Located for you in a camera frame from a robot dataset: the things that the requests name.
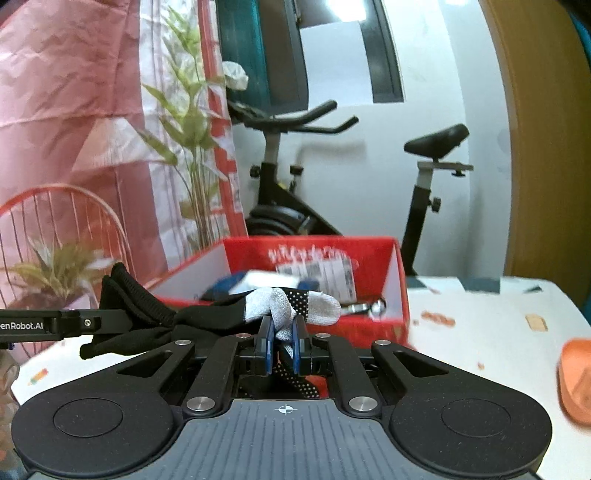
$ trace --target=red box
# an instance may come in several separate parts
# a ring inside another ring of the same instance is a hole
[[[285,236],[227,238],[196,255],[150,290],[166,303],[195,303],[218,279],[243,270],[275,271],[277,265],[350,260],[357,301],[382,297],[386,312],[379,320],[346,315],[331,326],[308,325],[310,333],[344,336],[358,348],[377,339],[406,345],[410,314],[398,242],[389,237]]]

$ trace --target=adjustment knob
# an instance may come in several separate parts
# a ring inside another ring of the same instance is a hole
[[[259,165],[253,165],[250,170],[252,179],[257,179],[261,176],[261,167]]]
[[[299,177],[302,173],[304,173],[304,167],[300,165],[290,165],[290,173]]]
[[[431,210],[435,213],[439,213],[439,209],[441,208],[441,198],[435,197],[431,201]]]

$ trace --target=tabletop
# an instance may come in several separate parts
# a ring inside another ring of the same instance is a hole
[[[520,390],[536,399],[553,425],[550,447],[538,470],[544,480],[591,478],[591,428],[563,413],[558,399],[557,363],[564,343],[591,338],[591,327],[553,283],[521,278],[409,278],[410,344],[421,353]],[[453,318],[453,326],[423,318],[424,312]],[[547,331],[533,331],[526,316],[544,319]],[[81,360],[90,338],[59,342],[21,367],[13,385],[19,402],[40,391],[127,359],[107,354]],[[31,381],[43,369],[45,376]]]

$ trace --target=fabric glove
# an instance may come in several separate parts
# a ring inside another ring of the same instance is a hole
[[[267,287],[175,312],[143,288],[121,263],[104,276],[99,307],[126,311],[133,327],[120,335],[95,335],[91,343],[80,347],[84,359],[104,353],[136,355],[181,339],[193,341],[196,348],[211,348],[221,336],[257,333],[261,318],[269,314],[277,339],[289,341],[295,315],[314,325],[332,325],[341,311],[339,302],[323,293]]]

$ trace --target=artificial plant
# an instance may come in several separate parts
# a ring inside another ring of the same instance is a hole
[[[81,243],[54,242],[50,248],[42,241],[28,240],[37,261],[23,261],[8,268],[17,275],[13,285],[24,290],[24,299],[39,298],[43,307],[49,300],[63,308],[87,294],[96,303],[93,286],[116,259],[106,258],[102,250],[92,250]]]
[[[187,196],[178,206],[181,216],[195,223],[196,230],[187,236],[195,252],[222,236],[212,217],[211,202],[219,192],[219,180],[227,178],[204,160],[205,152],[218,145],[212,137],[212,118],[222,117],[206,107],[204,94],[212,84],[222,85],[224,78],[205,79],[198,25],[192,25],[171,7],[164,21],[172,32],[171,39],[165,39],[164,44],[180,95],[173,99],[153,86],[144,84],[144,88],[161,106],[163,114],[158,119],[175,147],[169,148],[148,131],[138,133],[183,183]]]

